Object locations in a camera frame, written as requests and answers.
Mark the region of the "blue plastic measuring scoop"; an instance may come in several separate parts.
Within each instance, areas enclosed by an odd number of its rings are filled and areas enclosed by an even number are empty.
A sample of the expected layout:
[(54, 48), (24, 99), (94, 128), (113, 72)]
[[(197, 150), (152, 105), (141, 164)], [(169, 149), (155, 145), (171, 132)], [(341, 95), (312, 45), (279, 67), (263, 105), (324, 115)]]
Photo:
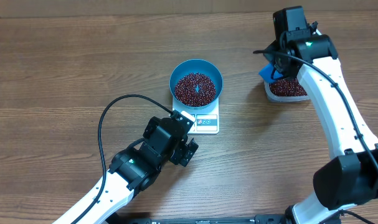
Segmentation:
[(265, 82), (274, 83), (279, 78), (281, 78), (283, 75), (278, 73), (277, 71), (275, 71), (275, 73), (273, 74), (273, 77), (272, 77), (273, 69), (274, 69), (274, 67), (272, 66), (272, 64), (269, 63), (263, 69), (261, 69), (258, 74), (263, 78), (263, 80)]

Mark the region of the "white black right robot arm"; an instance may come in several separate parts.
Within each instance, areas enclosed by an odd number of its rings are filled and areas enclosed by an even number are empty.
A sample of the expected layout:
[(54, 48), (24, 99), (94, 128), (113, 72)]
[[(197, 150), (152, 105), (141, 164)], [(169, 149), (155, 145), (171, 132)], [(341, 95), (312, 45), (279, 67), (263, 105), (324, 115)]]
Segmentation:
[(309, 96), (329, 147), (313, 176), (313, 192), (286, 210), (288, 223), (339, 223), (352, 207), (378, 199), (378, 138), (363, 120), (344, 81), (338, 52), (301, 6), (273, 14), (275, 40), (263, 50), (283, 79)]

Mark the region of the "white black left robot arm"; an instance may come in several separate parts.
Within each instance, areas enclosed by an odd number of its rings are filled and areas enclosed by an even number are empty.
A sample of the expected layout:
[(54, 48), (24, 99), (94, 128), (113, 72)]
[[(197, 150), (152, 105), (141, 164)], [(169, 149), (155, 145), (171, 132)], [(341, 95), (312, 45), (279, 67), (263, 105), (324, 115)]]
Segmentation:
[(187, 166), (198, 149), (187, 140), (196, 119), (185, 111), (150, 119), (143, 137), (117, 153), (106, 177), (55, 222), (105, 223), (106, 219), (152, 185), (168, 161)]

